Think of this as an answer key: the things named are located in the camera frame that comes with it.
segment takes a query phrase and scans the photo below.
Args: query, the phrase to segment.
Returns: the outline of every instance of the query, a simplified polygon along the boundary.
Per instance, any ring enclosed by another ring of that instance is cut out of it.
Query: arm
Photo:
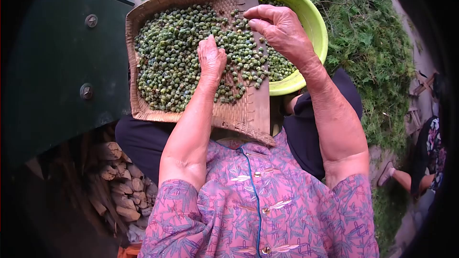
[[[317,125],[327,186],[355,174],[368,176],[369,157],[364,130],[314,53],[296,14],[287,7],[259,5],[244,13],[252,29],[289,59],[306,80]]]
[[[159,187],[164,181],[180,179],[199,191],[205,183],[213,98],[225,67],[226,54],[224,49],[217,49],[212,35],[199,42],[197,51],[201,78],[164,147],[159,165]]]

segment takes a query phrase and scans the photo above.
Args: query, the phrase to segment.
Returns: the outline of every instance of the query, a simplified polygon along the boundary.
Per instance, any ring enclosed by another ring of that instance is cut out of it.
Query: metal bolt
[[[84,100],[89,100],[92,98],[93,88],[89,83],[85,83],[80,88],[80,97]]]
[[[97,25],[97,16],[95,14],[90,14],[86,17],[86,19],[84,20],[84,23],[93,28],[94,26]]]

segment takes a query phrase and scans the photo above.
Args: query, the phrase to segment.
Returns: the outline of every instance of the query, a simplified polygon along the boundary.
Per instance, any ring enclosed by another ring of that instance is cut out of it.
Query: forearm
[[[311,95],[327,185],[368,174],[368,146],[360,120],[317,56],[300,68]]]
[[[216,83],[201,78],[164,147],[159,167],[159,185],[169,179],[182,179],[199,191],[205,183],[216,88]]]

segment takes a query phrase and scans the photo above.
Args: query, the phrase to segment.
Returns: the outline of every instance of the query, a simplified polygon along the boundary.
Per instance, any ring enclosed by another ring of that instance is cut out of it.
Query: pile of green seeds
[[[231,23],[228,18],[217,16],[211,4],[194,4],[187,9],[168,9],[154,14],[152,20],[145,22],[134,40],[140,57],[137,85],[150,109],[177,113],[185,110],[201,76],[199,41],[211,34],[217,46],[224,48],[227,54],[227,65],[214,102],[235,103],[251,81],[255,88],[260,88],[269,75],[262,66],[268,56],[263,55],[261,47],[253,50],[257,43],[248,20],[239,15],[238,9],[230,15],[234,19]],[[225,80],[228,72],[231,81]]]
[[[277,0],[259,0],[259,4],[269,4],[273,6],[285,6],[289,7],[283,2]],[[295,72],[296,67],[293,65],[287,58],[282,56],[279,52],[274,50],[274,48],[269,45],[266,41],[266,46],[268,48],[268,70],[269,70],[269,81],[276,82],[280,81],[287,76]]]

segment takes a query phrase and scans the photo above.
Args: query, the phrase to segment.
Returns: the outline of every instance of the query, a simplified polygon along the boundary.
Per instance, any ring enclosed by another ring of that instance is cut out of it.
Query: pink floral blouse
[[[378,257],[368,178],[330,190],[274,139],[210,141],[206,183],[163,183],[139,257]]]

